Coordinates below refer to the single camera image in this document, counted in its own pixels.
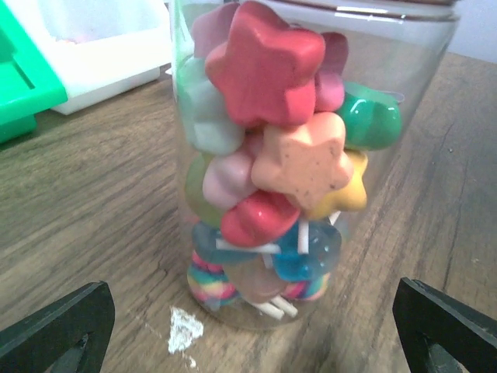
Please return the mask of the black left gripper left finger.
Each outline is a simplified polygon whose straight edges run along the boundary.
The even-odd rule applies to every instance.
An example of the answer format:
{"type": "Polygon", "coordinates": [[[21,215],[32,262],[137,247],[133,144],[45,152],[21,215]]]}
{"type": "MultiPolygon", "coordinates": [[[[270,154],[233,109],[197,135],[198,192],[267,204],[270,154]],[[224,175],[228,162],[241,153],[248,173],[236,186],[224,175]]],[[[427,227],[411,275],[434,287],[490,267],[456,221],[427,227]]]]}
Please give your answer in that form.
{"type": "Polygon", "coordinates": [[[115,322],[109,285],[90,282],[1,331],[2,372],[99,372],[115,322]]]}

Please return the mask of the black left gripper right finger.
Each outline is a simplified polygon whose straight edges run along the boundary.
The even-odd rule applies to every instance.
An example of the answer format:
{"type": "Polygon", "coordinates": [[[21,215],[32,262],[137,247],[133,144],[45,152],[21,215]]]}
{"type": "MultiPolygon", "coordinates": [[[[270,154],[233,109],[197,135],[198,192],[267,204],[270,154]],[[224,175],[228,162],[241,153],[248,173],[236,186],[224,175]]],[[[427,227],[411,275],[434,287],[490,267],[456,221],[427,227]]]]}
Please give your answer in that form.
{"type": "Polygon", "coordinates": [[[403,277],[392,306],[411,372],[496,371],[496,320],[403,277]]]}

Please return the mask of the green bin with square lollipops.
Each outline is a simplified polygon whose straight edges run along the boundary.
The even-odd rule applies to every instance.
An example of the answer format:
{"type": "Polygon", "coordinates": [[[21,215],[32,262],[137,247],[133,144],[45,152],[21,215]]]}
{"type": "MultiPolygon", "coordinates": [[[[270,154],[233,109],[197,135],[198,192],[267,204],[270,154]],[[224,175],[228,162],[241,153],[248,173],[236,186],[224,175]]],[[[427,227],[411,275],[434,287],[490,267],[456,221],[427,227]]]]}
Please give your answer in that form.
{"type": "Polygon", "coordinates": [[[61,80],[4,2],[0,84],[1,143],[34,131],[37,113],[68,100],[61,80]]]}

